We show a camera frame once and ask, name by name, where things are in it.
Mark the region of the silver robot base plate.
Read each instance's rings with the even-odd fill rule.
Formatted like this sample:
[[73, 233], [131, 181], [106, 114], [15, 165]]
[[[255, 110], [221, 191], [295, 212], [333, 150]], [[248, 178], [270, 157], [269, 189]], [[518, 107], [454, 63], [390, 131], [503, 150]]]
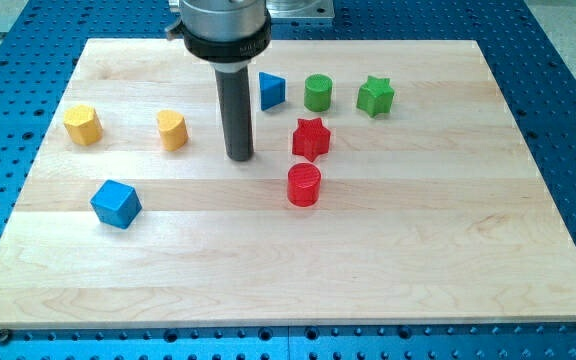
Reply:
[[267, 0], [267, 9], [277, 19], [333, 19], [333, 0]]

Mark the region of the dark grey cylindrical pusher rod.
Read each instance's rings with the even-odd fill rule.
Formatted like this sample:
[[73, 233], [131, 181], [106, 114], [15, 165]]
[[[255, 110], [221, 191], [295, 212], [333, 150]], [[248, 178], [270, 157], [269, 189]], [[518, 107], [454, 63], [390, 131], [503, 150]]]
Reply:
[[254, 153], [248, 69], [215, 71], [227, 156], [247, 161]]

